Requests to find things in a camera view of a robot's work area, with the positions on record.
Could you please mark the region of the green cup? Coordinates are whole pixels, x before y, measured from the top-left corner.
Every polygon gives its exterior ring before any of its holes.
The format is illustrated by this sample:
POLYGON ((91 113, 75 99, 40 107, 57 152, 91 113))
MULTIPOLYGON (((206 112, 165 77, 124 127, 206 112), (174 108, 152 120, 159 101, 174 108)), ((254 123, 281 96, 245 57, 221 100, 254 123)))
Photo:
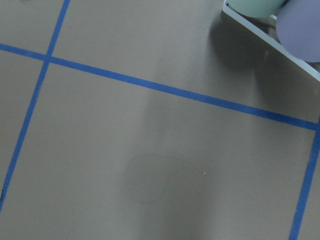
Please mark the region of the green cup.
POLYGON ((228 0, 229 6, 247 17, 264 18, 275 14, 286 0, 228 0))

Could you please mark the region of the white cup rack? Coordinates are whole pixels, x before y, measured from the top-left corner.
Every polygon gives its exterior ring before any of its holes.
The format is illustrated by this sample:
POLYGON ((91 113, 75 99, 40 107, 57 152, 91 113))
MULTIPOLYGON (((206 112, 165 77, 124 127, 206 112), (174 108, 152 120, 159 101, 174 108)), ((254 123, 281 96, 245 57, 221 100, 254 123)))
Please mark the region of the white cup rack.
POLYGON ((271 37, 267 33, 265 33, 263 30, 261 30, 259 27, 254 25, 252 22, 247 20, 244 16, 242 16, 240 13, 236 12, 230 5, 227 0, 225 0, 222 4, 222 11, 226 13, 228 16, 230 16, 232 19, 237 21, 239 24, 244 26, 246 29, 248 29, 250 32, 258 36, 260 39, 262 39, 264 42, 272 46, 274 49, 276 49, 279 53, 287 57, 289 60, 291 60, 293 63, 295 63, 297 66, 299 66, 301 69, 303 69, 306 73, 308 73, 310 76, 312 76, 314 79, 316 79, 318 82, 320 81, 320 72, 312 67, 307 62, 298 59, 291 55, 281 44, 278 42, 275 38, 271 37))

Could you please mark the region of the purple cup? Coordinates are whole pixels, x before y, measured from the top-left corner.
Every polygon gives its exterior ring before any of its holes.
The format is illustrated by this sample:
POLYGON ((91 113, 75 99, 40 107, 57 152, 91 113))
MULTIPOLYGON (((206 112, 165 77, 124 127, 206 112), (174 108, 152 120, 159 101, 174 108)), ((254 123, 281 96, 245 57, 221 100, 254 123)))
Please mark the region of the purple cup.
POLYGON ((320 1, 290 0, 279 11, 276 34, 294 57, 310 63, 320 61, 320 1))

